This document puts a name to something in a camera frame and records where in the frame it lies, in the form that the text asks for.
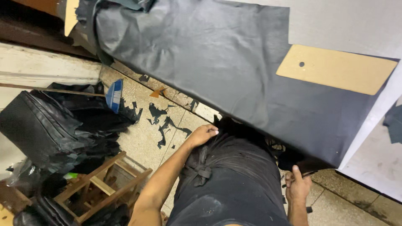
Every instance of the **black leather sheet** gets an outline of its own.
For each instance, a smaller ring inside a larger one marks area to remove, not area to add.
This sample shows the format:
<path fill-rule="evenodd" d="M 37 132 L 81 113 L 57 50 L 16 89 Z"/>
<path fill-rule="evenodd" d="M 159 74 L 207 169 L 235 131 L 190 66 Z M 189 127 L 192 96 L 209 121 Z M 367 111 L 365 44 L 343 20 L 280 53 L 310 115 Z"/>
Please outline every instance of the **black leather sheet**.
<path fill-rule="evenodd" d="M 157 0 L 143 13 L 95 2 L 77 14 L 102 51 L 333 167 L 382 91 L 277 76 L 290 48 L 286 7 Z"/>

